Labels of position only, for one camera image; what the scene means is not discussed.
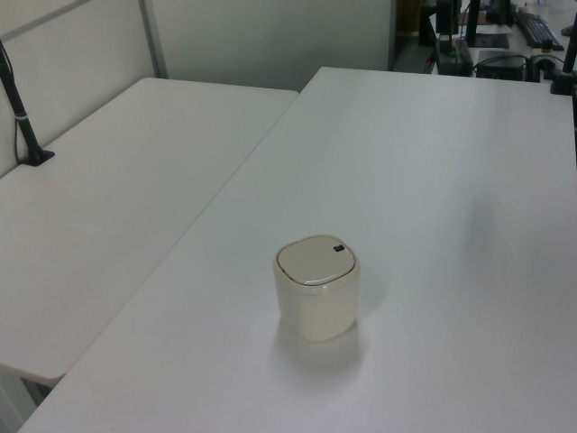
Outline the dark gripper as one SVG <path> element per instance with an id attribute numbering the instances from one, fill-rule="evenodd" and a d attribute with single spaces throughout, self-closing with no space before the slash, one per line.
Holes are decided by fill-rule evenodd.
<path id="1" fill-rule="evenodd" d="M 456 54 L 454 38 L 448 39 L 448 35 L 455 35 L 459 32 L 458 17 L 460 12 L 460 0 L 435 1 L 435 30 L 440 35 L 438 37 L 438 51 L 441 55 L 454 57 Z"/>

